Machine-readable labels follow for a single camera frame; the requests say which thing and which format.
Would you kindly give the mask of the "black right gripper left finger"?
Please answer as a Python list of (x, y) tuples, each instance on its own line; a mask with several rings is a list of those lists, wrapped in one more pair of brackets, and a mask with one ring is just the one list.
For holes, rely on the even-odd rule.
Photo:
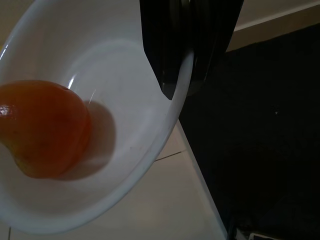
[(173, 98), (182, 61), (192, 50), (189, 0), (141, 0), (143, 49), (160, 90)]

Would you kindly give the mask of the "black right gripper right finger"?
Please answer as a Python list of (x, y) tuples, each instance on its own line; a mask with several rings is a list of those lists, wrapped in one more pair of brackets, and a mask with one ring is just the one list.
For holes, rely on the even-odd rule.
[(226, 52), (238, 21), (243, 0), (192, 0), (192, 46), (194, 61), (188, 95), (209, 81)]

